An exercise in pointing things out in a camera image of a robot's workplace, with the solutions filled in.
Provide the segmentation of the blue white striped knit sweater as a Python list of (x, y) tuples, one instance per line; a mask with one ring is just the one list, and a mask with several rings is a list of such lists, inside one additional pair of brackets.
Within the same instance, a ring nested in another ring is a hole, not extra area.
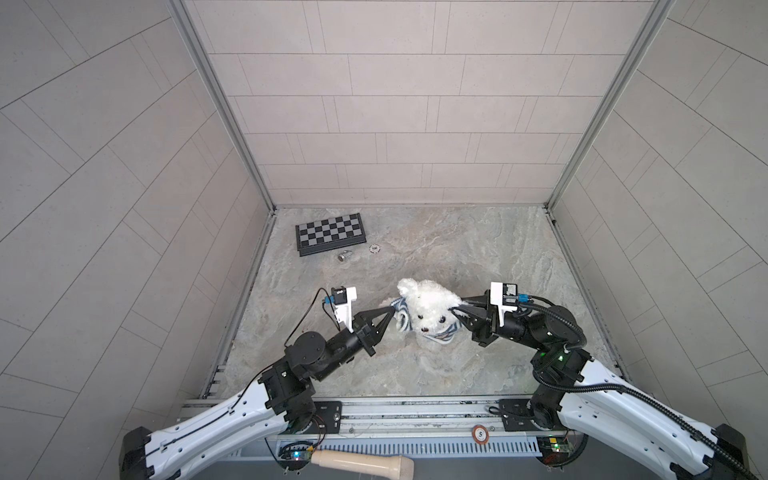
[(447, 345), (461, 329), (460, 322), (449, 311), (441, 312), (437, 317), (425, 313), (412, 314), (403, 297), (393, 300), (390, 305), (395, 309), (394, 320), (400, 332), (415, 332), (432, 342)]

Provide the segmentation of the white plush teddy bear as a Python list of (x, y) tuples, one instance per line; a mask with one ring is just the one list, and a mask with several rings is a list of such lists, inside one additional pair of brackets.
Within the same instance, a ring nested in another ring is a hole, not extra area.
[(398, 298), (406, 299), (409, 312), (412, 314), (425, 313), (437, 317), (441, 312), (449, 311), (455, 317), (451, 313), (451, 308), (462, 302), (458, 295), (432, 280), (417, 281), (412, 278), (403, 278), (398, 281), (397, 289), (400, 294)]

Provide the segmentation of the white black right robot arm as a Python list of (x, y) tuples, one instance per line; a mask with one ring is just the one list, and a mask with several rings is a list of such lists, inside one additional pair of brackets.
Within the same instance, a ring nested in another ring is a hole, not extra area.
[(451, 312), (481, 346), (506, 339), (534, 349), (538, 387), (528, 411), (536, 426), (562, 425), (598, 440), (663, 479), (754, 478), (743, 434), (689, 418), (623, 380), (585, 350), (586, 336), (566, 307), (486, 293)]

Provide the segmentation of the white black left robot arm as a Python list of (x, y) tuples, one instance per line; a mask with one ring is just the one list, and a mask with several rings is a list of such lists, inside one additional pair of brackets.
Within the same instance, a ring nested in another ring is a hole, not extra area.
[(329, 340), (305, 332), (233, 397), (166, 429), (128, 432), (118, 459), (119, 477), (190, 479), (254, 440), (304, 430), (316, 413), (313, 382), (360, 351), (373, 356), (395, 313), (392, 306), (359, 312), (350, 329)]

